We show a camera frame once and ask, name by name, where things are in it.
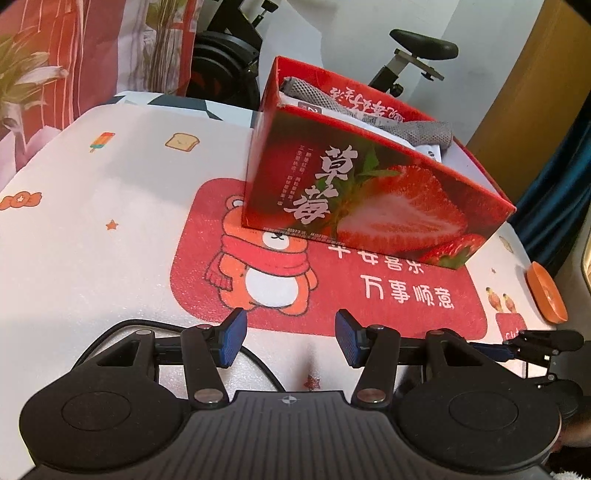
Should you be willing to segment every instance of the circular pad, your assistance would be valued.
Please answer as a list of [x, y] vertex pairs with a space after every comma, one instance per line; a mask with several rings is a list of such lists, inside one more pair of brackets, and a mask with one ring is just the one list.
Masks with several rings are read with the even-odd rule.
[[181, 401], [140, 372], [81, 368], [29, 399], [20, 430], [36, 463], [89, 472], [153, 455], [173, 439], [182, 419]]
[[408, 442], [437, 463], [469, 472], [542, 461], [560, 431], [556, 404], [530, 385], [473, 377], [435, 378], [405, 395], [398, 424]]

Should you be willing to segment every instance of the gray mesh cloth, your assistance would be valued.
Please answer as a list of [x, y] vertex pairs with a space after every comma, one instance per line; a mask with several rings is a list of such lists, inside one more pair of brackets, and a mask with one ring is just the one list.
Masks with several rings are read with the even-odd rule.
[[287, 96], [316, 105], [344, 115], [359, 118], [366, 124], [378, 127], [385, 132], [405, 139], [413, 147], [417, 145], [439, 145], [442, 150], [448, 149], [453, 141], [452, 128], [447, 122], [415, 121], [398, 122], [378, 115], [355, 111], [342, 106], [327, 93], [296, 77], [286, 77], [280, 90]]

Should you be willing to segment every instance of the bike seat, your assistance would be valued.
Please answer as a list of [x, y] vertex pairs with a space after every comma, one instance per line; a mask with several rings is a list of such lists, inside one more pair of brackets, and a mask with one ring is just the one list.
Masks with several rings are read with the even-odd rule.
[[458, 54], [455, 43], [440, 38], [398, 29], [392, 30], [390, 36], [419, 59], [448, 60], [456, 58]]

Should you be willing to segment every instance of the wooden door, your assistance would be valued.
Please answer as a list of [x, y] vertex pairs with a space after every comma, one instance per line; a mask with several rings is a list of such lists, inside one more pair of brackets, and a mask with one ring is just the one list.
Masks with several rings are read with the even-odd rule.
[[591, 89], [591, 27], [545, 0], [511, 74], [468, 148], [516, 202], [566, 135]]

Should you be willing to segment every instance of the red mat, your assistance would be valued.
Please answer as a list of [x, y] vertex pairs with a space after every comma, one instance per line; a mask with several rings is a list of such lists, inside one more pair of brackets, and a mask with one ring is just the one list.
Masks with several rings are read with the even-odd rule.
[[422, 265], [240, 226], [244, 183], [214, 179], [195, 196], [170, 273], [178, 303], [219, 322], [234, 307], [249, 327], [333, 336], [335, 312], [423, 338], [448, 327], [486, 335], [486, 316], [466, 267]]

